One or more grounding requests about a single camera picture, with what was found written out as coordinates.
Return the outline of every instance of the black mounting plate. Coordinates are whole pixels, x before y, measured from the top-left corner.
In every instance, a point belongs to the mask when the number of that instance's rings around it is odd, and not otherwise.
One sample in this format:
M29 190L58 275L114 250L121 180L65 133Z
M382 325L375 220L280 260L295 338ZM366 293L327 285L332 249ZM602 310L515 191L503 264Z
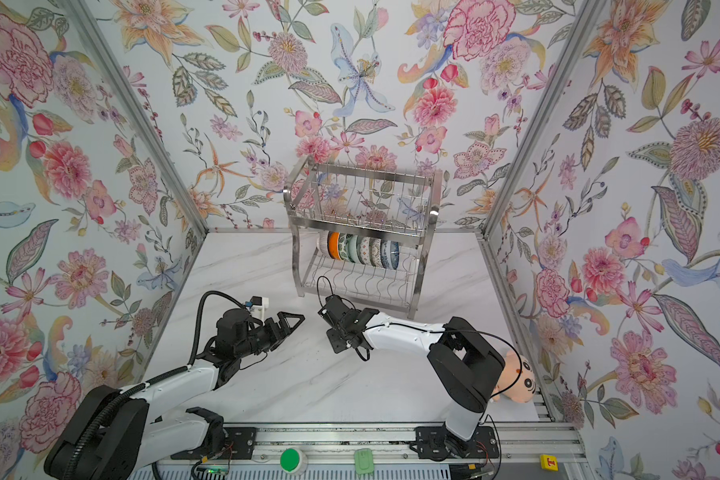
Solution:
M416 427L416 450L419 458L442 462L450 455L445 449L445 426ZM485 451L478 447L478 442L488 449L489 458L499 458L499 448L496 444L496 434L491 427L477 427L472 439L467 442L468 452L462 458L474 458L485 461Z
M219 457L221 460L250 460L253 457L253 448L256 446L256 428L254 427L224 427L227 435L226 444L232 441L232 450L225 450ZM188 451L174 453L173 460L200 460L203 456L211 454L204 452L204 448L195 448L192 453Z

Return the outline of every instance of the wall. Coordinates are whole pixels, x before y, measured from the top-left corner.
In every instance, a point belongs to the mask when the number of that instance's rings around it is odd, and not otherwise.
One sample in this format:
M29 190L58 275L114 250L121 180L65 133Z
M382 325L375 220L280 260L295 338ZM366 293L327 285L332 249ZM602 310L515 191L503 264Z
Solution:
M490 241L596 474L712 480L720 0L611 0L601 16Z
M0 479L142 375L200 241L54 4L0 3Z
M87 4L208 225L232 229L287 226L283 183L307 153L442 169L442 226L477 227L574 1Z

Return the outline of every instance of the white marble tabletop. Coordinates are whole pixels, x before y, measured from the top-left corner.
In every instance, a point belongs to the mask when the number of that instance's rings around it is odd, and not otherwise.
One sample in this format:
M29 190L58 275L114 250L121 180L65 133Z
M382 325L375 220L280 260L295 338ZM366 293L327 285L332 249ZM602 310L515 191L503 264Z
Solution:
M305 248L309 253L312 248ZM227 422L434 422L445 418L451 398L426 359L386 350L369 362L354 351L335 354L317 315L317 296L297 296L291 274L290 234L210 234L176 308L158 341L145 378L186 364L197 303L207 290L241 302L269 297L267 315L301 313L306 321L259 365L236 374L224 387L190 400ZM216 334L216 321L234 305L209 297L200 348ZM404 313L389 312L404 318ZM447 322L461 316L476 329L507 340L508 328L472 234L436 234L415 320ZM493 340L501 353L508 347ZM247 366L261 357L243 360ZM497 422L534 422L534 404L502 398L488 411Z

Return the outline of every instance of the orange flower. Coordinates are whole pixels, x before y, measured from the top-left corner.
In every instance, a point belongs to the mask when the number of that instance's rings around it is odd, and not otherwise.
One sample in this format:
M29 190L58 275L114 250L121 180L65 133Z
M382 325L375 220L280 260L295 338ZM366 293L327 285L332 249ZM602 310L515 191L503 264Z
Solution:
M200 45L208 41L181 24L192 12L173 0L110 0L120 10L114 20L121 24L126 51L146 42L171 65L173 44Z
M610 18L598 26L598 35L584 52L585 57L597 57L590 87L613 70L624 82L637 88L635 53L659 43L653 23L669 4L669 0L612 0Z
M472 200L478 206L467 210L468 214L487 214L490 212L490 208L494 206L494 198L496 197L495 190L486 190L483 192L483 196L477 200Z

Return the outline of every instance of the yellow block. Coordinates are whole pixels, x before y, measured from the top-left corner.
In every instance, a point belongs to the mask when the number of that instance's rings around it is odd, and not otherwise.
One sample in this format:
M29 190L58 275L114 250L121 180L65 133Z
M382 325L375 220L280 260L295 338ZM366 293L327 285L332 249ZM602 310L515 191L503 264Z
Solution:
M557 458L551 455L542 455L541 467L544 470L551 470L552 472L557 472Z

